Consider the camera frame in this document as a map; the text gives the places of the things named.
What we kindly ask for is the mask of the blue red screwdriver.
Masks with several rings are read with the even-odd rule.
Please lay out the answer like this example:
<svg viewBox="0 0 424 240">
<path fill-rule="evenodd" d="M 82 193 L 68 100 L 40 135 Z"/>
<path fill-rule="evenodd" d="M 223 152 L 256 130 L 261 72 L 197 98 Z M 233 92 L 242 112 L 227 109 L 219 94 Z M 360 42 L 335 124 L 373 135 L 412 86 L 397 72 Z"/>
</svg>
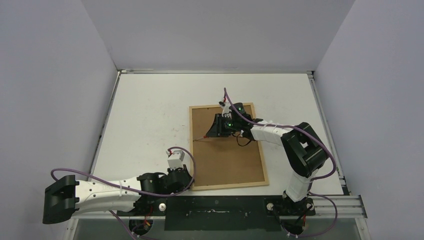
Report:
<svg viewBox="0 0 424 240">
<path fill-rule="evenodd" d="M 207 138 L 209 138 L 209 137 L 208 137 L 208 136 L 206 136 L 206 135 L 204 135 L 204 136 L 199 137 L 199 138 L 196 138 L 196 139 L 194 139 L 194 140 L 192 140 L 192 141 L 193 141 L 193 142 L 196 142 L 196 141 L 205 140 L 205 139 L 207 139 Z"/>
</svg>

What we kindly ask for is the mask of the wooden picture frame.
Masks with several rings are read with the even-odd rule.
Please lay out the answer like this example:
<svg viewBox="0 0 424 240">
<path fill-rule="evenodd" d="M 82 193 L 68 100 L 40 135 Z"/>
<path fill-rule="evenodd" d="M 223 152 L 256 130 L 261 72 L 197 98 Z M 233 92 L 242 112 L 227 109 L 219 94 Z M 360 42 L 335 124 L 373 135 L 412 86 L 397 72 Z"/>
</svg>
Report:
<svg viewBox="0 0 424 240">
<path fill-rule="evenodd" d="M 195 173 L 192 191 L 209 191 L 269 185 L 266 161 L 261 143 L 229 137 L 209 137 L 219 105 L 189 106 L 189 149 L 195 158 L 191 173 Z"/>
</svg>

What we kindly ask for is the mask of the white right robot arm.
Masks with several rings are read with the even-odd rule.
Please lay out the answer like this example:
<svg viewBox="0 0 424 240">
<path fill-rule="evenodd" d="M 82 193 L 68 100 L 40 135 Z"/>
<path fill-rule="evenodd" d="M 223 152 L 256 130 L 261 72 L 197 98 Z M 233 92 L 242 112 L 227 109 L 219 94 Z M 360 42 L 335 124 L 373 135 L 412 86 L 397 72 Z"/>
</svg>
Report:
<svg viewBox="0 0 424 240">
<path fill-rule="evenodd" d="M 250 141 L 267 142 L 283 147 L 288 162 L 293 170 L 288 187 L 283 195 L 282 207 L 290 215 L 296 214 L 303 207 L 309 193 L 312 179 L 330 157 L 313 128 L 306 122 L 292 127 L 261 118 L 253 118 L 242 103 L 230 104 L 219 102 L 222 113 L 217 113 L 207 138 L 224 138 L 239 133 Z"/>
</svg>

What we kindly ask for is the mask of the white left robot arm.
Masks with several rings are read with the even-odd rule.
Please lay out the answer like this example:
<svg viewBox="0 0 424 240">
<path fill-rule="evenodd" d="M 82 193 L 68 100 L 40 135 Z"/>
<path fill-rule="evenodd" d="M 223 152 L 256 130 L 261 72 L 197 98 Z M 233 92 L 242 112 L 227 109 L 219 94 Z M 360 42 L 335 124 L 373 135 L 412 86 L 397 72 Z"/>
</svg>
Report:
<svg viewBox="0 0 424 240">
<path fill-rule="evenodd" d="M 194 182 L 185 165 L 123 180 L 91 179 L 77 180 L 71 174 L 49 185 L 44 191 L 42 223 L 58 224 L 91 212 L 117 211 L 126 216 L 163 212 L 166 198 L 186 191 Z"/>
</svg>

